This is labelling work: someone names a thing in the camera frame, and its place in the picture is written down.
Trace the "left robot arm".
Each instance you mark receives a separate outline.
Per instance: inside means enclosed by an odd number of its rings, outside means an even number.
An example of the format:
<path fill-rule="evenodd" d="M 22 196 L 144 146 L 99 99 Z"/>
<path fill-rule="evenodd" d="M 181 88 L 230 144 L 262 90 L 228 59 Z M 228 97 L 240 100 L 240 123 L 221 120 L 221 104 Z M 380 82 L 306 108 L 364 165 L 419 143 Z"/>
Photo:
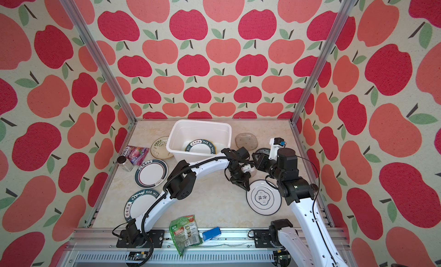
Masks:
<path fill-rule="evenodd" d="M 237 151 L 224 148 L 219 155 L 202 161 L 192 163 L 186 160 L 179 161 L 165 182 L 160 196 L 142 215 L 126 225 L 125 231 L 129 242 L 133 243 L 138 236 L 148 239 L 147 232 L 175 202 L 191 194 L 197 179 L 219 170 L 228 170 L 229 181 L 249 191 L 252 168 L 254 168 L 254 161 L 250 159 L 250 154 L 244 147 Z"/>

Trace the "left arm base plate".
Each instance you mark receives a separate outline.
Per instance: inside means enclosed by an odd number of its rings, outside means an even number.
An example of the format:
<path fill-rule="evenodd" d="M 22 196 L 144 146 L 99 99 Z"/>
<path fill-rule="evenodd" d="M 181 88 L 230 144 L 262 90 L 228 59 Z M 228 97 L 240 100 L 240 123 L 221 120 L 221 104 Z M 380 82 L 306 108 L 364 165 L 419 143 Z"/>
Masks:
<path fill-rule="evenodd" d="M 154 248 L 161 248 L 164 240 L 164 230 L 151 230 L 147 233 L 147 236 L 153 243 Z M 151 244 L 144 238 L 141 233 L 138 233 L 134 240 L 129 239 L 129 233 L 127 230 L 122 230 L 120 233 L 121 238 L 118 239 L 116 247 L 117 248 L 127 248 L 127 249 L 149 249 Z"/>

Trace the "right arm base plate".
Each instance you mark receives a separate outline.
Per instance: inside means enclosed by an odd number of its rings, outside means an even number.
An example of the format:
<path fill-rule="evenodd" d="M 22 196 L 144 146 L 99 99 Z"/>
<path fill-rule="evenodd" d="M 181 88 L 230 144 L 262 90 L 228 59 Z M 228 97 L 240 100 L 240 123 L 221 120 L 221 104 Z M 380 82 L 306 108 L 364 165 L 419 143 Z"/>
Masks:
<path fill-rule="evenodd" d="M 256 248 L 271 248 L 276 250 L 285 250 L 286 248 L 282 245 L 274 244 L 272 242 L 273 237 L 269 229 L 266 230 L 250 230 L 248 232 L 248 237 L 254 240 L 254 245 Z"/>

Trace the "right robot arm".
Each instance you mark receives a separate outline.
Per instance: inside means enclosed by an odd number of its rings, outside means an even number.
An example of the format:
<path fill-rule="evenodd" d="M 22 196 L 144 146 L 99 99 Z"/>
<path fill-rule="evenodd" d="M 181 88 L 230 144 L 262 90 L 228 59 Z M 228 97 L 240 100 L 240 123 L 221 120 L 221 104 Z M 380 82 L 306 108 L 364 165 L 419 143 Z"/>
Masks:
<path fill-rule="evenodd" d="M 280 148 L 275 154 L 254 153 L 254 166 L 275 179 L 277 190 L 295 214 L 306 242 L 303 242 L 286 219 L 271 223 L 271 236 L 299 267 L 345 267 L 330 237 L 315 201 L 314 188 L 299 175 L 297 155 L 293 149 Z"/>

